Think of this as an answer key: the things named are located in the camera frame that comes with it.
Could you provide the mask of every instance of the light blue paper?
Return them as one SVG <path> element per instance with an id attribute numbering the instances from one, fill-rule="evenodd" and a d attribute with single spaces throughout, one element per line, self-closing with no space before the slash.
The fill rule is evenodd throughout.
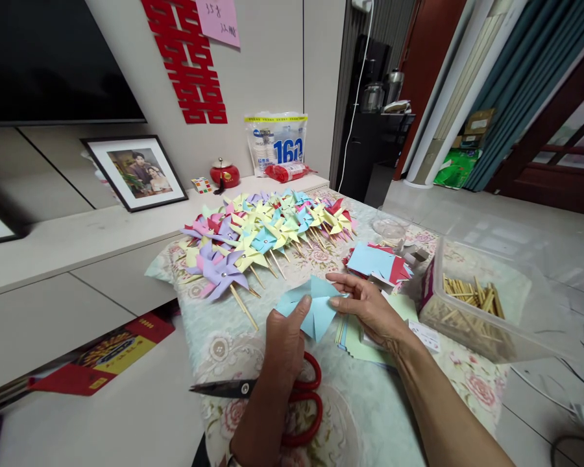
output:
<path id="1" fill-rule="evenodd" d="M 283 316 L 289 316 L 304 295 L 311 296 L 311 307 L 300 328 L 320 342 L 335 317 L 335 310 L 328 303 L 329 298 L 340 296 L 340 293 L 330 282 L 312 276 L 306 283 L 284 293 L 275 309 Z"/>
<path id="2" fill-rule="evenodd" d="M 389 280 L 395 257 L 393 254 L 368 246 L 367 243 L 358 242 L 347 267 L 366 276 L 375 273 Z"/>

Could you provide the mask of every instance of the red scissor handle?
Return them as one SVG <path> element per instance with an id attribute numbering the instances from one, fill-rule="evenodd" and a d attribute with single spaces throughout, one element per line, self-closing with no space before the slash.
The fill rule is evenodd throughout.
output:
<path id="1" fill-rule="evenodd" d="M 309 444 L 316 433 L 318 433 L 318 428 L 320 428 L 320 423 L 322 422 L 322 400 L 315 392 L 293 392 L 288 402 L 292 403 L 304 400 L 313 400 L 316 403 L 316 408 L 318 409 L 316 412 L 316 418 L 306 432 L 301 433 L 300 435 L 283 435 L 281 437 L 282 446 L 296 448 L 297 446 Z"/>
<path id="2" fill-rule="evenodd" d="M 318 386 L 320 386 L 320 382 L 322 381 L 322 371 L 320 369 L 320 365 L 318 365 L 318 361 L 313 357 L 313 355 L 308 352 L 305 352 L 303 358 L 307 360 L 312 366 L 313 371 L 316 373 L 316 378 L 313 381 L 295 381 L 292 387 L 299 391 L 311 391 L 318 389 Z"/>

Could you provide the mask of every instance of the green bag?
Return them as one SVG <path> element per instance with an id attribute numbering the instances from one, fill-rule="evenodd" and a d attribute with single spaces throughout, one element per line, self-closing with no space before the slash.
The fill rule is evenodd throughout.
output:
<path id="1" fill-rule="evenodd" d="M 481 155 L 480 149 L 450 149 L 435 177 L 434 184 L 454 189 L 463 187 Z"/>

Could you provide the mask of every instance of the floral tablecloth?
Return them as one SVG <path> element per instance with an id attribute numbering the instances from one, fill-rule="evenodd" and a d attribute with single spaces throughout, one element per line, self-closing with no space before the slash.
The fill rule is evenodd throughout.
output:
<path id="1" fill-rule="evenodd" d="M 329 189 L 320 189 L 310 195 L 342 197 Z M 351 199 L 345 199 L 344 205 L 359 221 L 356 240 L 379 242 L 381 239 L 371 226 L 376 210 Z M 438 237 L 434 233 L 412 224 L 407 238 L 431 255 L 435 252 Z M 326 242 L 326 252 L 323 252 L 318 244 L 312 243 L 311 248 L 305 246 L 304 257 L 290 248 L 287 250 L 290 263 L 278 255 L 287 281 L 281 275 L 276 279 L 267 269 L 258 271 L 265 290 L 252 274 L 248 274 L 250 285 L 262 296 L 256 298 L 244 290 L 239 291 L 260 326 L 260 330 L 254 332 L 230 293 L 214 303 L 198 298 L 206 281 L 191 281 L 190 275 L 183 270 L 183 250 L 179 242 L 171 243 L 161 252 L 146 274 L 175 286 L 190 348 L 189 359 L 198 383 L 256 377 L 263 363 L 266 316 L 281 294 L 304 283 L 312 274 L 323 278 L 327 272 L 343 271 L 341 259 L 354 246 L 350 241 L 336 245 Z M 430 260 L 415 270 L 415 277 L 400 293 L 419 299 L 419 281 L 429 263 Z M 339 319 L 336 317 L 331 323 L 320 343 L 306 343 L 307 351 L 316 357 L 322 368 L 322 384 L 317 390 L 324 404 L 320 430 L 308 446 L 282 448 L 282 464 L 374 466 L 391 465 L 398 459 L 401 465 L 425 465 L 415 421 L 397 374 L 355 360 L 340 350 L 334 344 Z M 494 365 L 451 339 L 443 335 L 440 338 L 441 353 L 434 356 L 435 360 L 461 399 L 493 435 L 509 367 Z M 208 455 L 212 463 L 219 462 L 246 401 L 202 396 L 201 402 Z M 290 405 L 287 430 L 307 428 L 315 416 L 314 409 L 312 403 Z"/>

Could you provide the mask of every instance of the red bottle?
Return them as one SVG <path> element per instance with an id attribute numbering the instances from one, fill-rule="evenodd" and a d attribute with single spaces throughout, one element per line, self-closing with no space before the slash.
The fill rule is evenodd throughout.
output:
<path id="1" fill-rule="evenodd" d="M 210 181 L 218 186 L 221 181 L 221 174 L 225 181 L 225 188 L 233 188 L 240 184 L 240 172 L 238 168 L 231 162 L 219 158 L 219 160 L 212 163 Z"/>

